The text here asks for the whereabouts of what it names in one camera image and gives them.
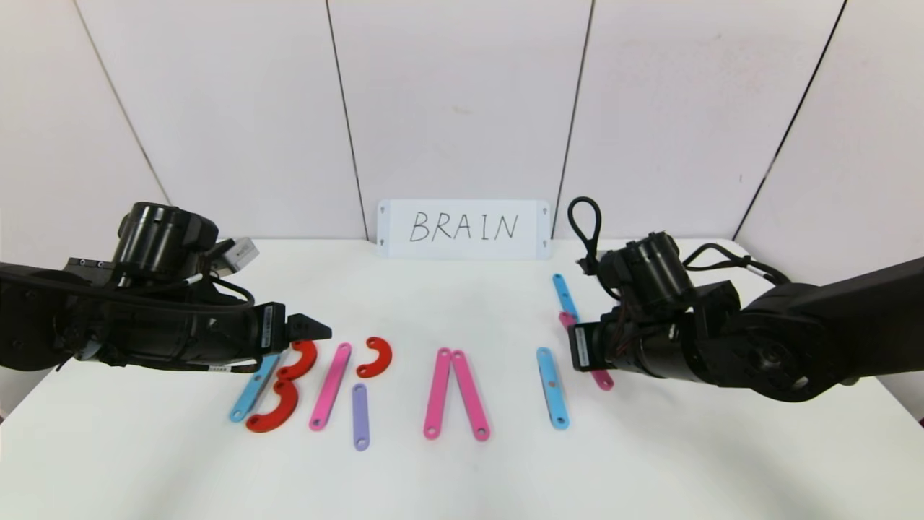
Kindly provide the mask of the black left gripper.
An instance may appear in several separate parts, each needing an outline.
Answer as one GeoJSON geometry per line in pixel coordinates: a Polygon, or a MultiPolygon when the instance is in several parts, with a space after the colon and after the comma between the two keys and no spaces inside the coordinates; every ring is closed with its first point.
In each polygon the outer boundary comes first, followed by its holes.
{"type": "Polygon", "coordinates": [[[286,306],[264,303],[237,313],[211,315],[204,326],[204,362],[241,363],[280,353],[288,342],[332,339],[332,329],[286,306]]]}

